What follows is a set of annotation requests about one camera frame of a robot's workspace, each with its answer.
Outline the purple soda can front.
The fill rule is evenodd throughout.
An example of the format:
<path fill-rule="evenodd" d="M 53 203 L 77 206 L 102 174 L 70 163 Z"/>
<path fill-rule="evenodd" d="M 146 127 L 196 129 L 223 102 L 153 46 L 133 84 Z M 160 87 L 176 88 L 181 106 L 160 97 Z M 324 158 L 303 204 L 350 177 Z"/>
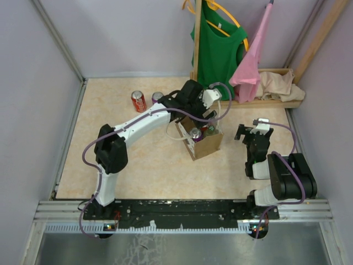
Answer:
<path fill-rule="evenodd" d="M 189 131 L 189 135 L 193 142 L 199 142 L 203 139 L 202 131 L 199 128 L 192 128 Z"/>

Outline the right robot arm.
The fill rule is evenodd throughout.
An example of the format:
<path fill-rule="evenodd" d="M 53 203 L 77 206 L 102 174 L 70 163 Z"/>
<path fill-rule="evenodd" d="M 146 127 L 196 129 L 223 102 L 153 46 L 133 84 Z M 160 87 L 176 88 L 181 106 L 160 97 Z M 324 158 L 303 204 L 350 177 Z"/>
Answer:
<path fill-rule="evenodd" d="M 255 127 L 238 125 L 234 137 L 247 148 L 245 175 L 251 180 L 269 180 L 270 184 L 249 193 L 247 214 L 260 218 L 266 206 L 300 204 L 317 196 L 317 183 L 302 153 L 291 152 L 282 156 L 276 151 L 268 153 L 270 137 L 274 131 L 268 121 L 257 121 Z"/>

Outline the red cola can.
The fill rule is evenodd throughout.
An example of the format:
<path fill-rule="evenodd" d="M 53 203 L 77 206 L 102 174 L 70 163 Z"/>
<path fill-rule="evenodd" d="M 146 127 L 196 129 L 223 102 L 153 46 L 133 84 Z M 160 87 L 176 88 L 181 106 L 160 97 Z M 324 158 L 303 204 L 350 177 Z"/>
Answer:
<path fill-rule="evenodd" d="M 132 104 L 137 112 L 143 113 L 147 110 L 147 104 L 145 101 L 145 97 L 141 91 L 133 91 L 131 93 L 131 100 L 132 100 Z"/>

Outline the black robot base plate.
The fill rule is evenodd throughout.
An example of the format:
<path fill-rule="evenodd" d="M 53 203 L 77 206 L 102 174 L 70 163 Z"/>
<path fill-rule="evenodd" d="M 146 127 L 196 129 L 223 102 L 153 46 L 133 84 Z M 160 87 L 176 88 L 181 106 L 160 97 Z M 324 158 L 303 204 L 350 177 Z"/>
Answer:
<path fill-rule="evenodd" d="M 250 200 L 114 200 L 107 206 L 90 203 L 84 220 L 111 220 L 118 228 L 145 228 L 153 221 L 158 229 L 230 229 L 238 221 L 255 220 L 265 211 Z"/>

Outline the red soda can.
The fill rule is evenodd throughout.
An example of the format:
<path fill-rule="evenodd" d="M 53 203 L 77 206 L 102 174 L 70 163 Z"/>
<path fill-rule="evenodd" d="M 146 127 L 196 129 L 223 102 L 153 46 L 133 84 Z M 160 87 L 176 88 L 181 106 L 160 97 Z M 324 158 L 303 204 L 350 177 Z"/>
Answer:
<path fill-rule="evenodd" d="M 201 132 L 204 133 L 205 131 L 207 131 L 208 126 L 203 126 L 200 128 Z"/>

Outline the purple soda can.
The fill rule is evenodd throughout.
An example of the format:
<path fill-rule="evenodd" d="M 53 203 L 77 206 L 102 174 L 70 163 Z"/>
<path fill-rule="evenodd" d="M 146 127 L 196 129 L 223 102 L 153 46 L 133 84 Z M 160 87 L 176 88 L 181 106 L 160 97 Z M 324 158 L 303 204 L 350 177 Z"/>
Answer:
<path fill-rule="evenodd" d="M 192 128 L 189 131 L 189 135 L 193 142 L 199 142 L 203 139 L 202 131 L 199 128 Z"/>
<path fill-rule="evenodd" d="M 164 94 L 162 92 L 154 92 L 151 98 L 152 104 L 157 103 L 163 96 Z"/>

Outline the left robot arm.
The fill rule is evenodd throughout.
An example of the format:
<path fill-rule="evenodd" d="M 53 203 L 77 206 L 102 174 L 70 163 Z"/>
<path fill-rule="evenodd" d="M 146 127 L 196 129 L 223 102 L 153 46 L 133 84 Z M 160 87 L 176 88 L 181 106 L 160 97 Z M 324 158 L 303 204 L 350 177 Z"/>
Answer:
<path fill-rule="evenodd" d="M 217 89 L 204 89 L 196 81 L 188 80 L 182 89 L 172 91 L 157 100 L 151 108 L 132 120 L 111 127 L 101 127 L 99 137 L 109 136 L 95 144 L 94 153 L 102 177 L 98 180 L 98 195 L 95 212 L 103 219 L 113 216 L 115 206 L 115 184 L 117 175 L 128 164 L 127 149 L 137 140 L 152 130 L 168 125 L 173 121 L 181 121 L 188 114 L 194 121 L 208 120 L 204 117 L 213 103 L 221 98 Z"/>

